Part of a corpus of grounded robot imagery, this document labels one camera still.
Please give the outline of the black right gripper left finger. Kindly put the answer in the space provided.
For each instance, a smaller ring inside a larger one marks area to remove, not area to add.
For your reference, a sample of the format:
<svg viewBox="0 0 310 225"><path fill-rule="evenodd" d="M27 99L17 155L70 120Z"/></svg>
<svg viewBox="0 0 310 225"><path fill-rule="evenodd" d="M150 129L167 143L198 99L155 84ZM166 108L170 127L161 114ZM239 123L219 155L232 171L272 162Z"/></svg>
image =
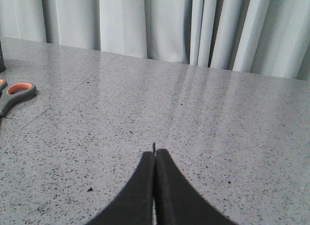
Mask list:
<svg viewBox="0 0 310 225"><path fill-rule="evenodd" d="M151 225L153 223L153 176L155 157L143 152L133 175L89 225Z"/></svg>

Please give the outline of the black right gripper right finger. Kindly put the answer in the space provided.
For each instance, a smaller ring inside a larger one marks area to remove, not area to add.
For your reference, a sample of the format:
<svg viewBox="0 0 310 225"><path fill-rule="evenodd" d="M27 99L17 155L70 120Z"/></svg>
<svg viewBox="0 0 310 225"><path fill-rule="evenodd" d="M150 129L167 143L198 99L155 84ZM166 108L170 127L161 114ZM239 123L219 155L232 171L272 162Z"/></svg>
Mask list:
<svg viewBox="0 0 310 225"><path fill-rule="evenodd" d="M198 194L166 149L155 154L155 210L159 225L234 224Z"/></svg>

